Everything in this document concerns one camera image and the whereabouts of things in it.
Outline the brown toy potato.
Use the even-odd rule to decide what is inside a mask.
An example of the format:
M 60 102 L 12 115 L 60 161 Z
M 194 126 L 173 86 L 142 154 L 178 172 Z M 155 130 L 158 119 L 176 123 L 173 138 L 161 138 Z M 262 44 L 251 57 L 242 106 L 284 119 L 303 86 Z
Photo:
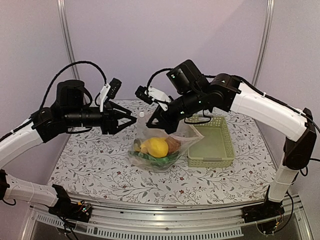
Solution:
M 168 154 L 178 151 L 181 147 L 181 142 L 172 137 L 168 137 L 165 141 L 168 145 Z

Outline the yellow toy lemon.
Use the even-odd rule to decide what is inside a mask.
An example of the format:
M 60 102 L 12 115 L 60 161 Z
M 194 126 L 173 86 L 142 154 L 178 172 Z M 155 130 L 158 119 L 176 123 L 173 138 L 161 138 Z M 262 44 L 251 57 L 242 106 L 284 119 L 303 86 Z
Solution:
M 148 153 L 155 158 L 163 158 L 168 154 L 168 144 L 164 137 L 152 137 L 145 141 Z

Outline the clear pink zip top bag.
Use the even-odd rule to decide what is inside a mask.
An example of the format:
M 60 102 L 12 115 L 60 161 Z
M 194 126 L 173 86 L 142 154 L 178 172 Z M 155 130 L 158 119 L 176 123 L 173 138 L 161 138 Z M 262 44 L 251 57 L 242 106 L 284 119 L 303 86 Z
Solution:
M 148 128 L 151 115 L 139 112 L 136 137 L 128 151 L 129 162 L 151 172 L 164 172 L 204 136 L 190 124 L 180 122 L 171 134 L 163 129 Z

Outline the orange yellow toy mango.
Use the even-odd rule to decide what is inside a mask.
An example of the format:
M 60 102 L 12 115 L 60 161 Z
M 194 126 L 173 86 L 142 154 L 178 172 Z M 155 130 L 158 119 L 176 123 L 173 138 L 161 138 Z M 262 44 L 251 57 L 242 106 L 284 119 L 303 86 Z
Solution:
M 139 151 L 143 154 L 147 154 L 148 153 L 148 148 L 147 148 L 147 145 L 146 143 L 141 143 L 140 144 L 140 147 L 139 147 Z

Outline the green yellow toy avocado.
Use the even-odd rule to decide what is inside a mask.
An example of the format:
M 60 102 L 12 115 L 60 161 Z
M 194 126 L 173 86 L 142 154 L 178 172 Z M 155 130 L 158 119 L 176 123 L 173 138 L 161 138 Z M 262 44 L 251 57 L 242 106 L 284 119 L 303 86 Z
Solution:
M 141 151 L 141 140 L 140 139 L 137 138 L 133 141 L 133 150 L 135 152 Z

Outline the green white toy bok choy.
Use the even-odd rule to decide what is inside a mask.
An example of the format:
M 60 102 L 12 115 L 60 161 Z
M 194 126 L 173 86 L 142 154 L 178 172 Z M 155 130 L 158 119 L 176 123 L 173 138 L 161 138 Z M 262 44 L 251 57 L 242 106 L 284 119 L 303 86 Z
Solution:
M 128 154 L 130 157 L 137 160 L 138 163 L 144 166 L 159 167 L 159 168 L 168 167 L 174 164 L 180 157 L 179 151 L 170 153 L 165 157 L 154 157 L 146 153 L 132 151 L 132 150 L 128 151 Z

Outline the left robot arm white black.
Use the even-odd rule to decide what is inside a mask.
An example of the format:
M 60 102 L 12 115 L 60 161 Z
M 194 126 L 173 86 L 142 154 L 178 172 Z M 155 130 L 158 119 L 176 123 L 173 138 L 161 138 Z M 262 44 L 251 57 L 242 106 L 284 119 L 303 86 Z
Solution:
M 29 149 L 47 143 L 71 128 L 83 127 L 83 133 L 99 127 L 104 135 L 115 135 L 136 123 L 132 112 L 114 102 L 121 81 L 114 78 L 100 91 L 99 106 L 85 103 L 93 98 L 81 80 L 59 82 L 56 100 L 51 107 L 34 112 L 16 130 L 0 141 L 0 166 L 3 168 Z M 0 170 L 0 199 L 38 203 L 55 209 L 63 216 L 74 213 L 74 205 L 66 190 L 59 185 L 41 185 L 18 179 Z

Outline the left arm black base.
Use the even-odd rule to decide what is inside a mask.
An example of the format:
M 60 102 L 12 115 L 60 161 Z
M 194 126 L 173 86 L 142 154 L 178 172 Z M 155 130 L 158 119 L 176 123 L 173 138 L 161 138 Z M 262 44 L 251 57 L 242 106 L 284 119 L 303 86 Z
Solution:
M 53 184 L 52 187 L 56 191 L 57 202 L 54 206 L 48 207 L 48 212 L 57 217 L 88 223 L 92 214 L 92 204 L 81 200 L 72 203 L 66 190 L 60 186 Z

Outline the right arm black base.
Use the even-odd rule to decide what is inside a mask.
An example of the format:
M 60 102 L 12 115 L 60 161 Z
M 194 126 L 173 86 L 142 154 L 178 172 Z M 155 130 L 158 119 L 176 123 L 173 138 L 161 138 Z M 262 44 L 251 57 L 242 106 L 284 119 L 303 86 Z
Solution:
M 245 206 L 241 209 L 245 223 L 257 223 L 257 229 L 264 235 L 276 232 L 284 220 L 283 202 L 273 202 L 266 196 L 261 204 Z

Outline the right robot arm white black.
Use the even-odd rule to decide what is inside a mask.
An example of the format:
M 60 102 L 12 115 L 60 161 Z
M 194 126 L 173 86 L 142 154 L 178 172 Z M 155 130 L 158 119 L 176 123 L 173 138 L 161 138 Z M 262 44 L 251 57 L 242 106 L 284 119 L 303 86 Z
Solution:
M 257 90 L 243 77 L 203 74 L 190 59 L 163 71 L 179 97 L 173 99 L 147 84 L 147 101 L 158 104 L 147 122 L 149 128 L 172 134 L 181 120 L 218 108 L 248 116 L 285 135 L 282 163 L 268 188 L 266 201 L 258 208 L 262 218 L 269 218 L 278 210 L 278 203 L 284 199 L 299 170 L 310 161 L 317 139 L 311 111 L 293 108 Z

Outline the floral patterned table mat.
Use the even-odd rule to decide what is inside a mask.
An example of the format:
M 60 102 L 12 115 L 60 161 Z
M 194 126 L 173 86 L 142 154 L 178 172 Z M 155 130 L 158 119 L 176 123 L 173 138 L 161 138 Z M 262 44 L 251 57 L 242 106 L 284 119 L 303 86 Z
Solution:
M 128 160 L 136 136 L 132 125 L 107 136 L 99 128 L 68 139 L 49 178 L 69 193 L 133 203 L 215 205 L 261 200 L 276 174 L 255 121 L 214 109 L 224 116 L 235 150 L 226 168 L 190 168 L 182 156 L 166 172 L 142 170 Z

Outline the beige perforated plastic basket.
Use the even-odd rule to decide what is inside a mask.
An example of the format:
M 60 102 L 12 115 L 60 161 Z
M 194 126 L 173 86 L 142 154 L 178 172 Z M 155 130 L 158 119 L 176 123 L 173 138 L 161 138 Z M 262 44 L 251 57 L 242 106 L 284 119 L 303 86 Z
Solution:
M 188 149 L 192 168 L 227 168 L 235 159 L 234 145 L 224 116 L 215 115 L 209 122 L 200 115 L 188 119 L 203 138 Z

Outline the front aluminium rail frame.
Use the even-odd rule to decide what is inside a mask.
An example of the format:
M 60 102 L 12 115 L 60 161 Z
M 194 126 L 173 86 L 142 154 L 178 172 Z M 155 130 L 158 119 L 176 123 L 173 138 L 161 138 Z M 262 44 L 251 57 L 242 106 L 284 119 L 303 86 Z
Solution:
M 71 195 L 92 204 L 89 222 L 73 231 L 39 204 L 31 204 L 23 240 L 314 240 L 304 206 L 297 194 L 283 201 L 284 218 L 275 234 L 259 232 L 257 222 L 245 222 L 242 208 L 258 201 L 213 205 L 134 203 Z

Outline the left aluminium frame post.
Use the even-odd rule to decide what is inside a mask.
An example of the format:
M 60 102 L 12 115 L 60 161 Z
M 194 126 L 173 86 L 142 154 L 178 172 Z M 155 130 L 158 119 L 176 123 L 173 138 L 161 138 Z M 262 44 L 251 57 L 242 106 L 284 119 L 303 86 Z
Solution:
M 66 54 L 71 64 L 75 62 L 75 56 L 69 31 L 66 5 L 64 0 L 57 0 L 56 2 Z

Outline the aluminium frame post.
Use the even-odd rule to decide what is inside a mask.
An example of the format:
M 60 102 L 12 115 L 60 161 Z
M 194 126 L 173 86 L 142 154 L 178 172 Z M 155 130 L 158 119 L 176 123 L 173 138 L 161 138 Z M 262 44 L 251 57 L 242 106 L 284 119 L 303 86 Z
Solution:
M 252 77 L 252 84 L 256 87 L 258 85 L 260 73 L 263 67 L 265 54 L 267 51 L 269 36 L 272 28 L 272 22 L 273 22 L 273 15 L 274 15 L 274 7 L 275 7 L 275 1 L 274 0 L 268 0 L 266 4 L 266 11 L 265 11 L 265 19 L 264 19 L 264 25 L 263 25 L 263 31 L 262 31 L 262 37 L 258 52 L 257 61 L 255 64 L 253 77 Z
M 57 0 L 56 2 L 66 54 L 71 64 L 75 62 L 75 56 L 69 31 L 66 5 L 64 0 Z

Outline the right aluminium frame post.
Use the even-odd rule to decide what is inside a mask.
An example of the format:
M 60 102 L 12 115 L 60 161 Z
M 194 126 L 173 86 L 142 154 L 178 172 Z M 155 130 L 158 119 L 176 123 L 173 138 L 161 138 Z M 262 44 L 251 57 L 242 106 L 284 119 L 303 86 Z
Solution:
M 269 36 L 272 28 L 272 22 L 273 22 L 273 15 L 274 15 L 274 7 L 275 7 L 275 1 L 274 0 L 268 0 L 266 4 L 266 11 L 265 11 L 265 19 L 264 19 L 264 25 L 263 25 L 263 31 L 262 31 L 262 37 L 258 52 L 257 61 L 255 64 L 253 77 L 252 77 L 252 84 L 256 87 L 258 85 L 260 73 L 263 67 L 265 54 L 267 51 Z

